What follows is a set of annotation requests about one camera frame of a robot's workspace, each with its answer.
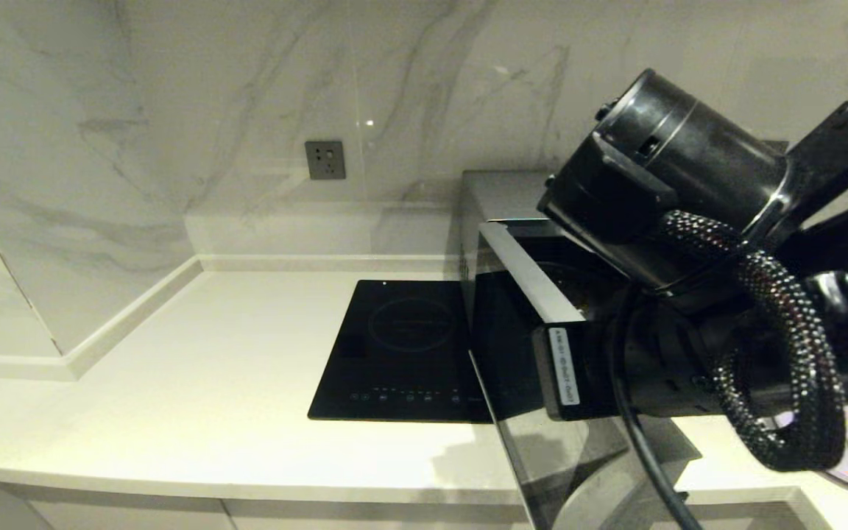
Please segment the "grey single wall socket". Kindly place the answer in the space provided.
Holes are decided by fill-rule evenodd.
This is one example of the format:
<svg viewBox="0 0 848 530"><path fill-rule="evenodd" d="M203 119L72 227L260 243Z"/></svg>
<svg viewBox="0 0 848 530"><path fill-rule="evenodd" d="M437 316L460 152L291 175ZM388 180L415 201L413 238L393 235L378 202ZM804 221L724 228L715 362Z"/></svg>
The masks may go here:
<svg viewBox="0 0 848 530"><path fill-rule="evenodd" d="M342 141L306 141L304 152L310 180L344 180L347 178Z"/></svg>

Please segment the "black glass microwave door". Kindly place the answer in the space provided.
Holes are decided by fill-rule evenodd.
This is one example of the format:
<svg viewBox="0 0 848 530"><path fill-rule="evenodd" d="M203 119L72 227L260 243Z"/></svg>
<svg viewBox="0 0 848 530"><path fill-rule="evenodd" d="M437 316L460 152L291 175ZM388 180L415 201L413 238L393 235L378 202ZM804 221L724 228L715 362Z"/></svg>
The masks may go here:
<svg viewBox="0 0 848 530"><path fill-rule="evenodd" d="M558 233L518 241L537 264L597 271L618 283L615 295L626 285ZM630 446L612 393L599 395L586 375L592 321L609 304L593 319L544 323L511 275L478 275L470 355L532 530L681 530Z"/></svg>

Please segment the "black induction cooktop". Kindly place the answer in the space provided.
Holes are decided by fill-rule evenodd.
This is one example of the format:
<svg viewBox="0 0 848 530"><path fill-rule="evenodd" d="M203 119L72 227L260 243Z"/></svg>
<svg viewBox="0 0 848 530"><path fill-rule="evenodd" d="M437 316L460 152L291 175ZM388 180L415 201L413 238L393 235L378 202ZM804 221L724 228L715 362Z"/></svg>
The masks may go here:
<svg viewBox="0 0 848 530"><path fill-rule="evenodd" d="M469 345L459 282L360 280L307 416L489 425Z"/></svg>

